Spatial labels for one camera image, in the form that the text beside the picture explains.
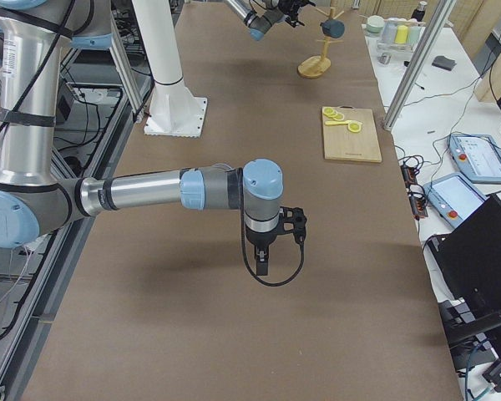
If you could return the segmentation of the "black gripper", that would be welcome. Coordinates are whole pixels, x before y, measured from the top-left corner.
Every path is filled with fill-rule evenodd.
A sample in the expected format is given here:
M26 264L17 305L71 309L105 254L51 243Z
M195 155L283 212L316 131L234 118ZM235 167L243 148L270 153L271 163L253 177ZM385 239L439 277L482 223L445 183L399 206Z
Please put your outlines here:
M269 273L269 246L277 237L277 229L266 232L253 231L245 228L245 237L255 248L256 275L267 276Z
M299 10L305 6L315 7L316 4L312 0L279 0L277 4L278 9L287 16L286 22L293 28L304 25L298 19L298 14Z

